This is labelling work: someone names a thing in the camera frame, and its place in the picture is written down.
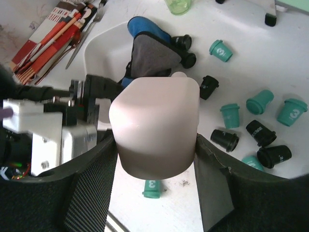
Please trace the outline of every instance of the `purple object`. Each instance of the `purple object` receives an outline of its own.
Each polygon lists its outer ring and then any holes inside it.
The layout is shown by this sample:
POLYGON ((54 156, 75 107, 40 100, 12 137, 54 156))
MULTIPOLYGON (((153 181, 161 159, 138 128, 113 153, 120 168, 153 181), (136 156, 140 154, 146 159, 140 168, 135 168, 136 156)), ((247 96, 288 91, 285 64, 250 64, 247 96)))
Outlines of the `purple object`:
POLYGON ((7 117, 12 117, 13 114, 14 114, 14 112, 13 112, 12 108, 0 109, 0 120, 3 120, 7 117))

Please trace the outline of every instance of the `black cup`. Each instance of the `black cup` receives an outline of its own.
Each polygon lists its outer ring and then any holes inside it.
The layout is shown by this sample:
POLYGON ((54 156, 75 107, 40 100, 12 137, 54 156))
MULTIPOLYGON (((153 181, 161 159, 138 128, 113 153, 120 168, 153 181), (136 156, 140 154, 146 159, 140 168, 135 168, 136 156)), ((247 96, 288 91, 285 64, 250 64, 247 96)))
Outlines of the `black cup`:
POLYGON ((277 138, 274 131, 270 131, 262 123, 253 120, 246 127, 249 134, 257 141, 258 146, 268 146, 277 138))
POLYGON ((291 150, 285 145, 262 147, 257 152, 260 163, 267 168, 273 168, 276 164, 289 160, 291 157, 291 150))
POLYGON ((174 36, 171 39, 171 44, 178 49, 188 51, 192 45, 192 38, 190 35, 174 36))
POLYGON ((211 134, 211 140, 224 147, 227 152, 234 151, 236 148, 239 137, 236 134, 224 132, 222 130, 214 130, 211 134))
POLYGON ((219 87, 219 82, 212 76, 203 77, 203 82, 199 87, 200 98, 207 100, 214 90, 219 87))

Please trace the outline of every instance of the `silverware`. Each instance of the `silverware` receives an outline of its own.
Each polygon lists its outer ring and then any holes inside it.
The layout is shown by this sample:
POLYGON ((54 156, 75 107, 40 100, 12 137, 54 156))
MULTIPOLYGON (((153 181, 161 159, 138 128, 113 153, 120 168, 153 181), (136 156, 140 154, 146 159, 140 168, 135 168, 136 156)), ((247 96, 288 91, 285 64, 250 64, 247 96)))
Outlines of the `silverware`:
POLYGON ((71 58, 68 61, 68 64, 66 65, 66 69, 68 69, 68 67, 70 66, 70 64, 72 63, 72 61, 74 60, 74 58, 76 57, 78 51, 81 49, 83 43, 85 42, 85 40, 87 39, 90 31, 92 30, 93 26, 101 21, 101 19, 103 18, 103 6, 106 4, 106 0, 102 0, 100 2, 100 4, 98 5, 98 11, 96 13, 95 18, 93 19, 93 22, 89 25, 88 29, 85 31, 84 36, 82 37, 80 43, 76 46, 71 58))

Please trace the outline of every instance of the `green board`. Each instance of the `green board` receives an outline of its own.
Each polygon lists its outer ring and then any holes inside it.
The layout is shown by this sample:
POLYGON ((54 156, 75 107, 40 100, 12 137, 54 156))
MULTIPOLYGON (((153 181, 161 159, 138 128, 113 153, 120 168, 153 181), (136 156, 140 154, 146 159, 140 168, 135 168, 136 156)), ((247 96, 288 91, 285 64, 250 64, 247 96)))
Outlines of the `green board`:
POLYGON ((278 0, 277 2, 282 2, 286 5, 309 12, 309 0, 278 0))

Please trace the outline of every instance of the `teal cup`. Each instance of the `teal cup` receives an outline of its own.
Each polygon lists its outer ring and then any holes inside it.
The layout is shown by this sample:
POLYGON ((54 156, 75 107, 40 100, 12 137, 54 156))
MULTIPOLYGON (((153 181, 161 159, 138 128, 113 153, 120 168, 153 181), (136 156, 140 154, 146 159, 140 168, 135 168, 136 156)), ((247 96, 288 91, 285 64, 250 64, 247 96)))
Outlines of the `teal cup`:
POLYGON ((241 161, 248 164, 249 166, 257 169, 257 170, 264 172, 264 168, 263 168, 263 166, 261 165, 260 161, 257 159, 256 156, 247 156, 247 157, 243 158, 241 161))
POLYGON ((259 92, 246 102, 247 109, 254 115, 261 115, 265 112, 266 107, 271 101, 274 100, 274 94, 265 89, 259 92))
POLYGON ((304 112, 308 111, 307 104, 301 100, 290 98, 285 100, 284 103, 284 107, 277 117, 277 121, 285 126, 290 127, 304 112))
POLYGON ((239 127, 239 106, 234 104, 228 104, 221 107, 220 111, 224 120, 225 128, 237 128, 239 127))
POLYGON ((144 197, 157 199, 161 195, 161 181, 160 180, 146 180, 145 189, 143 192, 144 197))
POLYGON ((209 53, 219 58, 223 62, 227 62, 233 55, 232 51, 225 46, 222 40, 216 40, 209 48, 209 53))

